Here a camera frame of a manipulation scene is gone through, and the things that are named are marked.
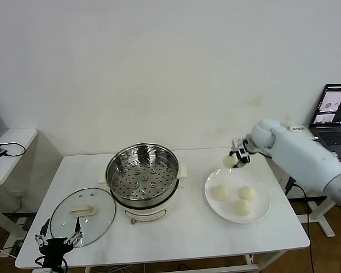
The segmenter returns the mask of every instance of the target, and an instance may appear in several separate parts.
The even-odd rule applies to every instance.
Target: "white table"
[[[9,143],[9,142],[17,142],[23,145],[25,148],[28,148],[30,143],[32,143],[34,137],[37,135],[36,129],[5,129],[0,130],[0,143]],[[15,155],[23,152],[23,149],[17,145],[8,145],[2,146],[5,150],[8,150],[9,154]],[[17,157],[9,157],[2,156],[0,157],[0,185],[5,182],[11,171],[14,169],[15,165],[20,160],[21,156]],[[0,212],[0,226],[10,232],[10,236],[8,237],[4,248],[14,246],[15,241],[18,239],[23,239],[26,232],[18,226],[19,224],[24,224],[26,222],[26,217],[21,217],[18,221],[13,223],[9,218],[4,216]],[[8,257],[3,253],[0,253],[1,258]]]
[[[246,255],[247,265],[218,268],[213,272],[258,271],[287,250],[309,245],[297,216],[261,155],[245,170],[263,182],[271,196],[271,209],[259,222],[242,225],[218,216],[204,197],[206,178],[221,165],[226,148],[175,151],[188,168],[179,202],[168,216],[150,223],[130,224],[120,210],[107,233],[94,243],[67,253],[69,267],[101,266]],[[99,172],[113,155],[66,156],[40,206],[15,262],[18,268],[37,268],[41,256],[34,235],[57,205],[76,190],[98,186]],[[252,264],[249,254],[268,253]]]
[[[34,137],[37,135],[36,129],[5,129],[0,130],[0,143],[17,142],[28,148],[32,143]],[[18,145],[2,146],[5,150],[8,150],[8,154],[20,154],[23,149]],[[0,185],[5,182],[11,171],[14,169],[21,156],[0,157]]]

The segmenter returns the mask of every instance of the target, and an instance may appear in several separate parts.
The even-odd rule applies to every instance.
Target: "small white side table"
[[[6,129],[0,130],[0,142],[8,143],[8,142],[17,142],[23,145],[25,148],[32,143],[34,137],[37,135],[36,129]],[[17,145],[10,145],[11,154],[22,152],[22,148]],[[5,182],[11,171],[14,169],[15,165],[20,160],[21,156],[18,157],[8,157],[2,156],[0,157],[0,185]],[[12,222],[9,218],[4,216],[0,212],[0,226],[6,231],[10,232],[10,236],[8,237],[4,248],[12,247],[15,245],[15,242],[19,239],[23,239],[26,235],[26,231],[20,228],[18,225],[25,224],[27,221],[27,217],[21,217],[18,219],[16,224]],[[0,253],[0,258],[7,258],[11,249],[6,249]]]

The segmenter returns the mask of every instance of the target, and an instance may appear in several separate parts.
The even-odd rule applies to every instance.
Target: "wooden floor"
[[[306,204],[293,204],[294,210],[298,214],[306,213]],[[333,238],[325,237],[318,224],[311,224],[311,241],[314,259],[315,273],[340,273],[341,272],[341,208],[335,206],[326,214],[327,220],[332,226],[336,236]],[[0,228],[0,237],[5,231]],[[7,235],[0,241],[3,247]],[[31,272],[31,270],[19,270],[14,266],[14,258],[0,258],[0,272]],[[222,267],[243,264],[242,257],[224,257],[215,259],[185,260],[182,262],[163,262],[146,264],[147,273],[185,270],[185,264],[190,269]],[[71,272],[81,273],[84,268],[71,268]],[[130,267],[133,273],[143,273],[143,264],[135,264]],[[107,272],[107,267],[97,267],[92,272]],[[292,273],[292,272],[311,272],[309,249],[289,251],[281,258],[263,270],[263,273]]]

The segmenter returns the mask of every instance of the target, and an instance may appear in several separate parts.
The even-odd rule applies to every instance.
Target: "white plate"
[[[216,186],[226,186],[230,190],[230,199],[218,201],[212,194],[212,188]],[[240,216],[235,212],[235,203],[240,200],[238,189],[243,186],[252,186],[256,191],[254,201],[248,201],[251,206],[251,213],[247,216]],[[257,181],[257,177],[252,176],[244,169],[217,169],[206,180],[205,195],[210,206],[223,218],[247,224],[262,219],[271,207],[271,198],[267,190]]]

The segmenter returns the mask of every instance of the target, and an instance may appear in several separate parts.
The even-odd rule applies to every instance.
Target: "laptop screen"
[[[310,127],[341,125],[341,84],[327,84]]]

